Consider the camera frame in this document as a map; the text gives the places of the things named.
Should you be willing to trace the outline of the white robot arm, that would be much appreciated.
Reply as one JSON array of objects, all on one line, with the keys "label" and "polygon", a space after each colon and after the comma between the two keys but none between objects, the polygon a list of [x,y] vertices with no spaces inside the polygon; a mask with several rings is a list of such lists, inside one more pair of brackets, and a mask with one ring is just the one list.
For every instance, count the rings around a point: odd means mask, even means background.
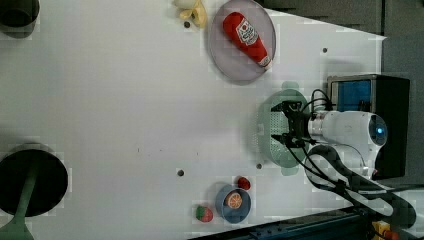
[{"label": "white robot arm", "polygon": [[300,101],[273,106],[282,113],[288,129],[272,138],[291,154],[303,151],[300,164],[308,180],[332,192],[369,216],[375,216],[408,233],[423,235],[423,186],[390,188],[372,179],[376,158],[388,141],[384,120],[361,111],[306,113]]}]

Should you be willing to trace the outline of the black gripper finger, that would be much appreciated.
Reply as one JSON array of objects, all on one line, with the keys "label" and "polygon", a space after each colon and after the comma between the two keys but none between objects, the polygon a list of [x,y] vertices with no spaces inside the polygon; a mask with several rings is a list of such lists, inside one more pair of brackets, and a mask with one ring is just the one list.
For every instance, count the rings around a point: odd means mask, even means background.
[{"label": "black gripper finger", "polygon": [[287,103],[282,102],[271,108],[272,112],[284,112],[287,109]]},{"label": "black gripper finger", "polygon": [[273,135],[272,135],[272,138],[273,138],[274,140],[278,141],[278,142],[279,142],[279,143],[281,143],[281,144],[285,144],[285,143],[286,143],[286,141],[287,141],[287,135],[286,135],[286,134],[281,134],[281,135],[273,134]]}]

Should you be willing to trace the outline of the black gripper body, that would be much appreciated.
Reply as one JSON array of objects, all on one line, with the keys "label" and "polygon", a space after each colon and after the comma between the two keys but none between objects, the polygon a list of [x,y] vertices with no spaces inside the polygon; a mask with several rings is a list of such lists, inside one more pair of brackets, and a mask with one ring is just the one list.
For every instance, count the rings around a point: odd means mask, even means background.
[{"label": "black gripper body", "polygon": [[283,113],[287,118],[289,130],[283,135],[288,148],[305,147],[310,142],[308,133],[309,115],[302,111],[301,101],[283,101]]}]

